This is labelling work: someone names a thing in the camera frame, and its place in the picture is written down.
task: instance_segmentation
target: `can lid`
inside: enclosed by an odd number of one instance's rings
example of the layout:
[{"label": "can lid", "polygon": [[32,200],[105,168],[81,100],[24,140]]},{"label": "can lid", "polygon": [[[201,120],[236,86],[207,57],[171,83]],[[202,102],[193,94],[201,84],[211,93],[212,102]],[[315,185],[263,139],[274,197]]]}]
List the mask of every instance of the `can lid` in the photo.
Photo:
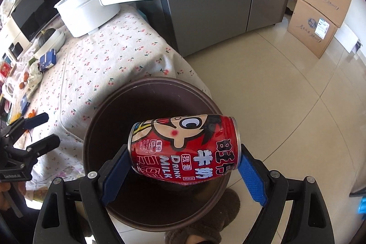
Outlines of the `can lid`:
[{"label": "can lid", "polygon": [[129,140],[127,142],[127,150],[129,151],[129,159],[131,161],[131,167],[133,168],[133,170],[142,175],[137,169],[135,169],[135,165],[134,165],[134,162],[133,162],[133,159],[132,159],[132,156],[131,156],[131,143],[132,143],[132,135],[134,133],[134,130],[135,130],[135,127],[136,125],[140,124],[141,122],[136,122],[133,127],[131,128],[131,131],[129,132]]},{"label": "can lid", "polygon": [[237,121],[235,120],[234,117],[230,117],[230,119],[233,122],[234,129],[235,129],[235,134],[237,135],[237,166],[234,169],[234,170],[236,170],[239,167],[240,162],[242,160],[242,143],[240,141],[240,134],[239,134],[239,129],[237,127]]}]

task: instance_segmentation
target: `brown bowl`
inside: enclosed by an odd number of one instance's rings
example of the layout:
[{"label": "brown bowl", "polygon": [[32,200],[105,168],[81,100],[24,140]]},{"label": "brown bowl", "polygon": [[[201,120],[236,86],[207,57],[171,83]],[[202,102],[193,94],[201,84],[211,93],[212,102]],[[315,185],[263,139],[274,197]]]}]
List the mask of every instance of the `brown bowl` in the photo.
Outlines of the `brown bowl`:
[{"label": "brown bowl", "polygon": [[[172,78],[146,78],[129,83],[100,106],[84,141],[85,172],[98,171],[127,143],[138,121],[179,115],[221,114],[215,103],[196,87]],[[155,180],[132,169],[107,210],[133,228],[162,232],[187,226],[217,203],[229,181],[225,176],[182,186]]]}]

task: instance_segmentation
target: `cartoon character face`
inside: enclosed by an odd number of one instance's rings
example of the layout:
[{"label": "cartoon character face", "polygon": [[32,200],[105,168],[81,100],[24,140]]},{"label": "cartoon character face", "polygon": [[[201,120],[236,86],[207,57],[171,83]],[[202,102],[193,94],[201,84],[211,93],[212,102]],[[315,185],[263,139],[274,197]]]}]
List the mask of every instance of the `cartoon character face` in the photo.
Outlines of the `cartoon character face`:
[{"label": "cartoon character face", "polygon": [[219,115],[196,115],[148,120],[135,127],[132,143],[145,137],[151,130],[164,140],[171,142],[177,151],[182,150],[190,139],[204,135],[202,144],[208,142],[215,132],[216,125],[221,126]]},{"label": "cartoon character face", "polygon": [[173,117],[154,120],[154,128],[163,137],[173,139],[175,148],[182,148],[186,138],[202,132],[207,114],[186,117]]}]

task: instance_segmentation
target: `blue box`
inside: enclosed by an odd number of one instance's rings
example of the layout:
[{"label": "blue box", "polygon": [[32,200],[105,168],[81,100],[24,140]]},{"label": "blue box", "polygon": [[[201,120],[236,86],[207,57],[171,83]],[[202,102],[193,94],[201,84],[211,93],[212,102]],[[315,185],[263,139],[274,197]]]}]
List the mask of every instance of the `blue box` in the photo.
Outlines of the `blue box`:
[{"label": "blue box", "polygon": [[27,109],[30,105],[30,102],[28,102],[27,96],[24,95],[21,99],[21,114],[22,116],[25,115],[25,113],[27,112]]},{"label": "blue box", "polygon": [[56,64],[56,49],[49,50],[40,58],[40,71],[43,73]]}]

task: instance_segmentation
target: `blue object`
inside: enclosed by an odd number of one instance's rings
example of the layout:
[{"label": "blue object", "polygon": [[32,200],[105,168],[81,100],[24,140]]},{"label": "blue object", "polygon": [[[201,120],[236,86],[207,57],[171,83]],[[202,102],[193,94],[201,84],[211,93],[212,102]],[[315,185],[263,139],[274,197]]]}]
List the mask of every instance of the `blue object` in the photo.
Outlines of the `blue object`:
[{"label": "blue object", "polygon": [[4,60],[5,60],[5,62],[7,62],[9,65],[11,65],[11,60],[10,60],[10,58],[9,58],[9,57],[7,57],[6,55],[5,55],[5,57],[4,57]]},{"label": "blue object", "polygon": [[23,125],[24,129],[32,129],[35,128],[43,123],[46,123],[48,121],[48,114],[46,112],[43,112],[37,116],[34,116],[32,118],[25,119],[25,123]]},{"label": "blue object", "polygon": [[131,159],[129,158],[129,151],[125,150],[103,183],[103,195],[101,198],[103,206],[106,206],[109,202],[116,199],[119,189],[121,188],[131,166],[132,164]]},{"label": "blue object", "polygon": [[366,213],[366,197],[364,196],[360,201],[360,205],[358,207],[358,214],[365,214],[365,213]]},{"label": "blue object", "polygon": [[257,170],[249,162],[248,158],[243,154],[242,161],[238,167],[238,170],[253,200],[259,202],[259,204],[264,207],[268,201],[265,192],[264,182],[259,176]]},{"label": "blue object", "polygon": [[49,50],[40,58],[40,71],[45,72],[56,64],[56,49]]},{"label": "blue object", "polygon": [[21,100],[21,114],[22,114],[22,116],[24,116],[25,113],[27,112],[27,109],[28,109],[29,105],[30,105],[30,102],[28,102],[27,96],[24,95],[22,97],[22,100]]}]

